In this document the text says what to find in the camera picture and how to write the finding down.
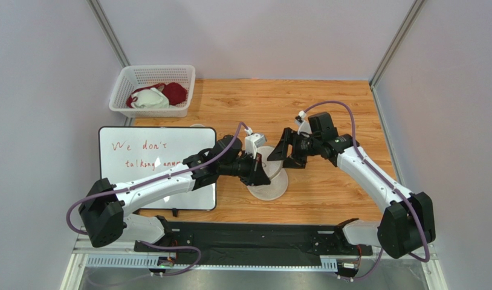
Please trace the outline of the round white bag lid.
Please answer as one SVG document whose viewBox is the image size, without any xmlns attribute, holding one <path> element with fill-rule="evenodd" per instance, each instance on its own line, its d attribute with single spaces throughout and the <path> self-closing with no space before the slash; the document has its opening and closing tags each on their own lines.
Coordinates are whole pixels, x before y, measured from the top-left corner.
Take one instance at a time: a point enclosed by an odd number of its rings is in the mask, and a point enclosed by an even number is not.
<svg viewBox="0 0 492 290">
<path fill-rule="evenodd" d="M 262 157 L 262 168 L 270 179 L 273 179 L 283 169 L 282 161 L 268 160 L 273 150 L 274 147 L 272 146 L 262 146 L 257 149 L 257 153 Z"/>
</svg>

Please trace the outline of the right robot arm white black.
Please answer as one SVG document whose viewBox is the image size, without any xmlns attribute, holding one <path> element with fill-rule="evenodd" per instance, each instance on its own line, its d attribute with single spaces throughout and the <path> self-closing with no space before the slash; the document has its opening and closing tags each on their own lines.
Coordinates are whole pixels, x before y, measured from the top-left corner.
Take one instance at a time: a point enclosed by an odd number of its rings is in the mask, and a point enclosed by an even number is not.
<svg viewBox="0 0 492 290">
<path fill-rule="evenodd" d="M 428 248 L 436 239 L 433 202 L 424 192 L 413 193 L 367 155 L 350 134 L 339 135 L 329 113 L 296 118 L 298 130 L 286 127 L 268 161 L 286 169 L 303 169 L 310 156 L 321 156 L 347 173 L 372 198 L 383 216 L 379 222 L 350 219 L 338 224 L 337 235 L 347 245 L 379 247 L 394 259 Z"/>
</svg>

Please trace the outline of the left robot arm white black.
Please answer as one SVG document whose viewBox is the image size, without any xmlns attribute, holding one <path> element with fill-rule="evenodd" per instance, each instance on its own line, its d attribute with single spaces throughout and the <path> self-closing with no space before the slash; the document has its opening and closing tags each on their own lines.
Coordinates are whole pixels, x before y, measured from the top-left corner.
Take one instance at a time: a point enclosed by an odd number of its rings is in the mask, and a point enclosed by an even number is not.
<svg viewBox="0 0 492 290">
<path fill-rule="evenodd" d="M 258 148 L 266 143 L 263 134 L 253 133 L 240 141 L 226 135 L 213 148 L 203 149 L 175 167 L 135 181 L 111 184 L 108 179 L 94 183 L 78 212 L 94 248 L 115 241 L 137 241 L 169 247 L 174 234 L 162 216 L 146 217 L 136 211 L 173 195 L 213 185 L 220 176 L 235 176 L 247 186 L 269 185 Z"/>
</svg>

